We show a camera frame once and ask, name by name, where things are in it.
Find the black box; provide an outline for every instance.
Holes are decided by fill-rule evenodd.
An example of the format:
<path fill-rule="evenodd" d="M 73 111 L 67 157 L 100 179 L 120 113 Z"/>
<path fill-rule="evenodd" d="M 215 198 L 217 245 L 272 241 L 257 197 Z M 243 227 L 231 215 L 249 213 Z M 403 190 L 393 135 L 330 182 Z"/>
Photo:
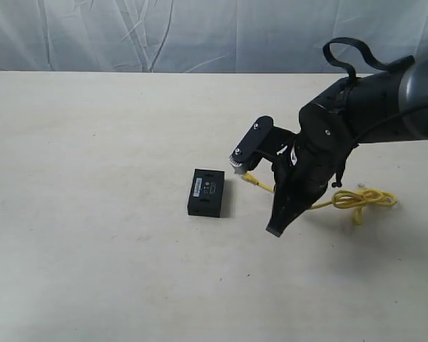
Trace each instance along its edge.
<path fill-rule="evenodd" d="M 220 217 L 225 173 L 195 169 L 188 198 L 189 215 Z"/>

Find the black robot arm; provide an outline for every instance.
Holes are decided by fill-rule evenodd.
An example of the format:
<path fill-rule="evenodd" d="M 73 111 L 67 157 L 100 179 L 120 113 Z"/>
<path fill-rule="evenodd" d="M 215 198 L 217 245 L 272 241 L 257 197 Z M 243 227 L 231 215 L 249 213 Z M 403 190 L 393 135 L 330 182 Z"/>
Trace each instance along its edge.
<path fill-rule="evenodd" d="M 333 57 L 332 43 L 358 48 L 365 62 L 382 72 L 358 78 L 353 66 Z M 331 40 L 323 53 L 349 76 L 301 108 L 301 131 L 258 118 L 230 156 L 239 174 L 262 158 L 272 163 L 275 194 L 267 230 L 277 237 L 325 193 L 333 175 L 332 186 L 342 186 L 346 160 L 359 144 L 428 140 L 428 61 L 415 63 L 408 56 L 383 64 L 352 38 Z"/>

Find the yellow cable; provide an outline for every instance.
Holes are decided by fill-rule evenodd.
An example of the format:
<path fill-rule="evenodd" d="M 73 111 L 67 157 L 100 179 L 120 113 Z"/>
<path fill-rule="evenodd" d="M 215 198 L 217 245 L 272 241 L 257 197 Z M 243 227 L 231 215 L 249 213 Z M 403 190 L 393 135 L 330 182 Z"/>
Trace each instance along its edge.
<path fill-rule="evenodd" d="M 249 172 L 242 175 L 241 178 L 246 182 L 252 183 L 269 192 L 274 192 L 272 187 L 260 183 L 260 181 L 252 176 Z M 377 205 L 379 207 L 392 207 L 398 202 L 397 197 L 390 193 L 378 189 L 360 188 L 356 192 L 348 190 L 338 190 L 333 195 L 332 199 L 320 204 L 314 204 L 310 209 L 319 209 L 333 205 L 338 209 L 354 208 L 352 212 L 352 221 L 356 225 L 363 223 L 363 208 L 367 205 Z"/>

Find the white cloth backdrop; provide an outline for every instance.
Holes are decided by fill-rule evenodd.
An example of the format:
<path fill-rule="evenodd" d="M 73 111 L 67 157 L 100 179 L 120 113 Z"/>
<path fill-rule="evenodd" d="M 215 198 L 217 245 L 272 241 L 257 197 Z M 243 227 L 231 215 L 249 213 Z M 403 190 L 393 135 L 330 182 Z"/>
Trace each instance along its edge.
<path fill-rule="evenodd" d="M 0 70 L 333 72 L 335 36 L 428 57 L 428 0 L 0 0 Z"/>

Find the white table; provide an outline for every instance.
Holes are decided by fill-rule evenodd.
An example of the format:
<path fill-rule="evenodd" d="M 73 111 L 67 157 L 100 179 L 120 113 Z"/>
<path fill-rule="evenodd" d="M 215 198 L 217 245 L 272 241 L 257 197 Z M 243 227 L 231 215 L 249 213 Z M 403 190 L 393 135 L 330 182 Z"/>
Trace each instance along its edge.
<path fill-rule="evenodd" d="M 400 205 L 354 231 L 331 207 L 275 238 L 228 164 L 339 77 L 0 73 L 0 342 L 428 341 L 428 142 L 355 150 L 345 188 Z M 196 167 L 228 218 L 187 215 Z"/>

